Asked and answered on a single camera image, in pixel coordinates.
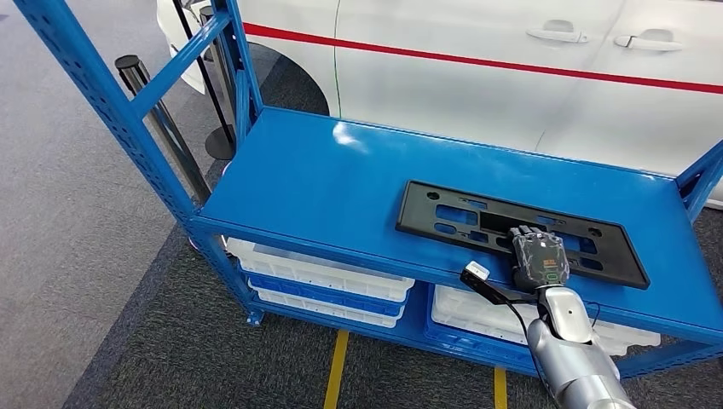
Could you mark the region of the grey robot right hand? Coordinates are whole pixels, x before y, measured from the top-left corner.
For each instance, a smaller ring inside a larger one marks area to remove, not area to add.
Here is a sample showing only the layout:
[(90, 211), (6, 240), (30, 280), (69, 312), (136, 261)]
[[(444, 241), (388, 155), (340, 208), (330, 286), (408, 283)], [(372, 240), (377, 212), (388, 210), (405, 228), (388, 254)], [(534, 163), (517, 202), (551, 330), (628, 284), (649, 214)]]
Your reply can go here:
[(565, 285), (570, 265), (563, 240), (554, 233), (521, 225), (509, 229), (512, 241), (514, 285), (534, 293), (541, 287)]

